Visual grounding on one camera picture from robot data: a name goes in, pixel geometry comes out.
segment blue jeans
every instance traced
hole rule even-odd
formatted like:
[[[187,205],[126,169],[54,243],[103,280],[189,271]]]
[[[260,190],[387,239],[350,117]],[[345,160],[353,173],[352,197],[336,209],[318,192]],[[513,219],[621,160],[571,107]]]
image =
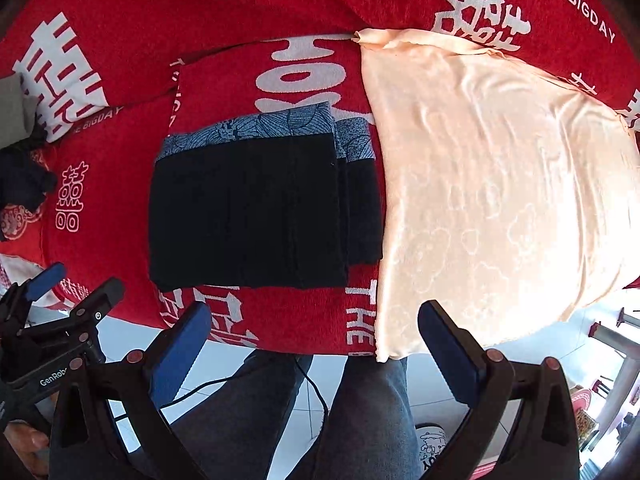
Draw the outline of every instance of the blue jeans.
[[[308,372],[312,359],[256,350],[236,372],[242,377],[172,424],[208,478],[267,477],[303,381],[295,360]],[[245,375],[249,370],[255,371]],[[130,458],[156,476],[142,450]],[[421,474],[406,359],[382,364],[373,357],[348,358],[322,436],[287,480],[417,480]]]

